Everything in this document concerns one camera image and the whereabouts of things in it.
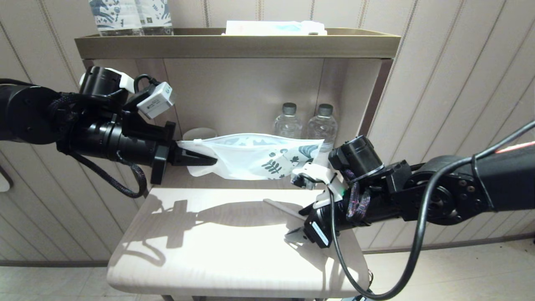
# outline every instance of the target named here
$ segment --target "printed plastic bag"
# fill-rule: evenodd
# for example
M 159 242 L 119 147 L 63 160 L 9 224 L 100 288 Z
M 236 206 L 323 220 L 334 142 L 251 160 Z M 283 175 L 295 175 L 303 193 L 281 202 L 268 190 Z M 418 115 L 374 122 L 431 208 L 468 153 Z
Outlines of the printed plastic bag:
M 302 140 L 244 133 L 177 143 L 189 151 L 217 158 L 217 163 L 212 166 L 188 166 L 192 176 L 213 172 L 225 179 L 275 180 L 312 162 L 323 139 Z

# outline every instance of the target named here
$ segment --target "striped wallpaper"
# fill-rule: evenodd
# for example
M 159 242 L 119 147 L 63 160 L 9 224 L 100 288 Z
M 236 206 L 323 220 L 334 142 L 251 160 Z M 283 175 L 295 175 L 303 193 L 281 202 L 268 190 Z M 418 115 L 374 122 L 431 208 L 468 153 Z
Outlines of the striped wallpaper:
M 403 36 L 370 139 L 385 162 L 469 155 L 535 116 L 533 0 L 169 0 L 175 27 L 226 20 L 316 20 Z M 73 39 L 95 34 L 87 1 L 0 0 L 0 77 L 75 91 Z M 529 141 L 533 133 L 519 139 Z M 130 186 L 120 164 L 95 160 Z M 0 142 L 14 182 L 0 193 L 0 261 L 107 260 L 143 200 L 115 191 L 54 145 Z M 430 225 L 426 244 L 535 232 L 535 210 Z M 364 250 L 410 245 L 415 223 L 356 230 Z

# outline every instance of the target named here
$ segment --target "white table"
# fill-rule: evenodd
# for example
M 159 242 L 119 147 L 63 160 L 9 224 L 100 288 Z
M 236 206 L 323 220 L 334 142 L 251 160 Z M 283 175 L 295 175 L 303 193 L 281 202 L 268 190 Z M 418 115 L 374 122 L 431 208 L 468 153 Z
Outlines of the white table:
M 334 248 L 295 246 L 284 234 L 320 191 L 154 188 L 114 251 L 109 284 L 135 294 L 275 298 L 350 297 Z M 340 236 L 346 263 L 368 287 L 368 267 L 352 231 Z

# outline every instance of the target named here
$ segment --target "wooden shelf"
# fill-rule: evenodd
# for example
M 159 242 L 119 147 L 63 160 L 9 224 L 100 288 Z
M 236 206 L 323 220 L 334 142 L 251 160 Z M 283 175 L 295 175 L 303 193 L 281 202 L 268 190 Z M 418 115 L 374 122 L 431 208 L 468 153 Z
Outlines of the wooden shelf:
M 328 35 L 230 36 L 224 28 L 175 28 L 169 36 L 86 36 L 82 59 L 116 58 L 393 58 L 401 37 L 355 28 Z

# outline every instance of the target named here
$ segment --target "tile floor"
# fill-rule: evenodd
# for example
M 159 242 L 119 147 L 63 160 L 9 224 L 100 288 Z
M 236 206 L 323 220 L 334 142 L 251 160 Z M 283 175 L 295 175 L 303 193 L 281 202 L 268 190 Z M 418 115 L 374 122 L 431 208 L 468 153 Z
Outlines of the tile floor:
M 365 257 L 375 275 L 371 288 L 384 292 L 398 280 L 408 254 Z M 162 301 L 160 296 L 115 290 L 105 274 L 105 268 L 0 267 L 0 301 Z M 535 245 L 525 239 L 424 251 L 411 281 L 394 300 L 533 300 L 534 284 Z

